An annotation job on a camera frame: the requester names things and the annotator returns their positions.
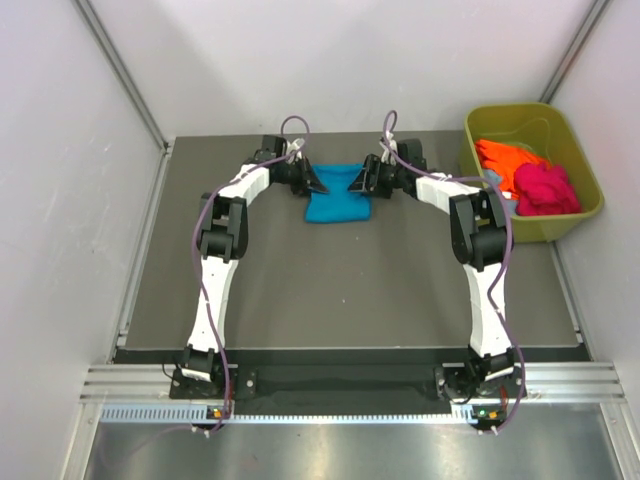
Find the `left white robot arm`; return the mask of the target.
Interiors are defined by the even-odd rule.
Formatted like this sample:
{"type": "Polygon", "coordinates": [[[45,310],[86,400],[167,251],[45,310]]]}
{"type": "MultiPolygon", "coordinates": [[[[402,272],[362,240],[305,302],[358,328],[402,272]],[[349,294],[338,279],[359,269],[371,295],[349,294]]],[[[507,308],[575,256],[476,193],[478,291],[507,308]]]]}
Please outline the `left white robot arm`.
{"type": "Polygon", "coordinates": [[[199,289],[194,326],[179,373],[205,396],[231,401],[231,371],[225,351],[224,323],[230,289],[249,243],[248,209],[273,184],[295,194],[326,194],[303,149],[306,140],[266,135],[261,148],[228,182],[202,196],[191,239],[199,289]]]}

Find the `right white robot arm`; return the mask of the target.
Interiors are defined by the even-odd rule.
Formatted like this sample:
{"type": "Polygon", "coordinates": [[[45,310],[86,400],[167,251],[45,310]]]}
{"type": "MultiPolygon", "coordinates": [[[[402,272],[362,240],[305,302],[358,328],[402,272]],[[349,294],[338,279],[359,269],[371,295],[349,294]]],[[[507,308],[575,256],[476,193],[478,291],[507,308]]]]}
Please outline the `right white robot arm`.
{"type": "Polygon", "coordinates": [[[469,401],[498,389],[515,370],[517,348],[506,327],[504,280],[513,246],[504,197],[487,180],[426,170],[422,143],[380,139],[382,153],[368,155],[348,190],[389,198],[401,190],[448,215],[453,254],[465,272],[471,302],[469,359],[461,372],[439,381],[444,395],[469,401]]]}

